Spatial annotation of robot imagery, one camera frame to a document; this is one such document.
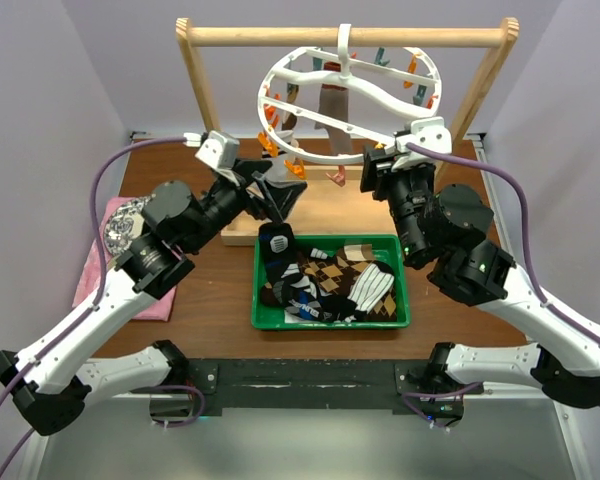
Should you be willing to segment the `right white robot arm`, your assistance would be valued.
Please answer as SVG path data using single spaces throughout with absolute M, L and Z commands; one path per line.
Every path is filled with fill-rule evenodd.
M 600 325 L 540 286 L 531 261 L 518 263 L 487 232 L 494 213 L 464 184 L 434 189 L 433 161 L 402 167 L 384 148 L 366 148 L 360 189 L 385 201 L 406 267 L 432 264 L 427 279 L 457 303 L 513 326 L 529 343 L 470 347 L 438 343 L 417 376 L 420 398 L 460 395 L 484 382 L 525 385 L 564 405 L 600 407 Z

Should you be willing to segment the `grey sock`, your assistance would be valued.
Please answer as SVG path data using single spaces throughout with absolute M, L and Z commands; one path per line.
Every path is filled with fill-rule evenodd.
M 348 122 L 348 90 L 335 85 L 323 84 L 319 95 L 318 113 L 340 122 Z M 323 129 L 327 132 L 333 155 L 353 153 L 351 136 L 345 131 L 322 122 L 315 122 L 314 128 L 316 130 Z

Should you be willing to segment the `black blue sports sock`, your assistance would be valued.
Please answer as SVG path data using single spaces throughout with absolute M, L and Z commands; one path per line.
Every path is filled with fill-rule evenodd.
M 323 294 L 318 282 L 302 269 L 300 249 L 289 224 L 270 222 L 261 225 L 258 246 L 273 298 L 286 313 L 302 321 L 334 323 L 339 320 L 335 304 Z

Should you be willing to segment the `beige tan sock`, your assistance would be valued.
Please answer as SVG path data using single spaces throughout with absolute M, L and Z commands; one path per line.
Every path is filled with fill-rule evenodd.
M 298 88 L 294 88 L 294 89 L 290 90 L 287 93 L 286 102 L 289 104 L 294 104 L 297 100 L 298 93 L 299 93 Z M 294 127 L 296 126 L 296 124 L 297 124 L 297 117 L 292 113 L 288 113 L 282 124 L 282 129 L 284 131 L 293 130 Z

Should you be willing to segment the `green plastic bin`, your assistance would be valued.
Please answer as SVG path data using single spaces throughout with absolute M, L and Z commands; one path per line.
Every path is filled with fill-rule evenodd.
M 401 248 L 398 238 L 390 234 L 369 235 L 299 235 L 296 243 L 300 249 L 302 246 L 313 246 L 328 254 L 335 253 L 345 245 L 369 244 L 377 259 L 387 263 L 394 269 L 396 281 L 396 300 L 398 320 L 393 323 L 319 323 L 302 321 L 285 312 L 279 306 L 271 293 L 264 268 L 260 247 L 255 248 L 254 275 L 253 275 L 253 302 L 252 302 L 252 325 L 260 330 L 387 330 L 405 328 L 410 324 L 411 313 L 409 307 L 407 283 L 402 266 Z

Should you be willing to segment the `wooden hanger rack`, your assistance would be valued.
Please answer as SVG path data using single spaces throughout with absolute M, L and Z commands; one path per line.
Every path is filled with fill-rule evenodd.
M 328 166 L 351 166 L 361 179 L 359 154 L 321 155 L 282 140 L 269 110 L 282 110 L 298 118 L 331 125 L 358 137 L 366 145 L 394 153 L 394 136 L 340 122 L 307 108 L 289 104 L 268 90 L 279 79 L 291 85 L 335 85 L 370 99 L 377 107 L 398 116 L 404 126 L 414 120 L 439 116 L 442 79 L 426 48 L 483 48 L 486 53 L 453 122 L 446 127 L 452 150 L 462 141 L 519 35 L 519 22 L 506 17 L 497 28 L 354 28 L 339 27 L 195 27 L 190 19 L 176 21 L 181 50 L 205 127 L 220 123 L 210 82 L 199 53 L 202 47 L 287 47 L 289 53 L 275 63 L 257 91 L 257 114 L 263 128 L 259 137 L 271 153 L 278 148 L 309 162 L 309 184 L 290 215 L 300 234 L 386 233 L 390 225 L 373 219 L 375 207 L 355 199 L 348 185 L 319 179 Z

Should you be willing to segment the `white black banded sock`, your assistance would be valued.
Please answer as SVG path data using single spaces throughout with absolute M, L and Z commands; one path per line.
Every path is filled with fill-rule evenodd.
M 292 130 L 280 131 L 278 135 L 289 145 L 292 145 L 293 147 L 299 146 L 298 142 L 294 138 L 294 132 Z M 287 162 L 291 164 L 295 162 L 293 153 L 289 153 L 287 150 L 278 148 L 278 155 L 276 157 L 271 157 L 267 151 L 264 151 L 262 158 L 271 161 L 271 167 L 265 173 L 265 176 L 268 180 L 272 182 L 283 182 L 294 178 L 294 175 L 286 166 Z

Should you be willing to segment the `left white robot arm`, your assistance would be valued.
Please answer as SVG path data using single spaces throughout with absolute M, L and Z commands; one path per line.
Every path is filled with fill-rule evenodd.
M 100 285 L 45 336 L 19 352 L 0 351 L 0 381 L 22 417 L 55 434 L 89 406 L 118 394 L 160 387 L 176 392 L 189 361 L 170 341 L 117 359 L 94 359 L 109 338 L 169 293 L 195 267 L 191 256 L 239 214 L 283 222 L 306 190 L 302 180 L 267 178 L 268 160 L 237 160 L 195 197 L 182 181 L 157 186 L 141 211 L 141 235 Z

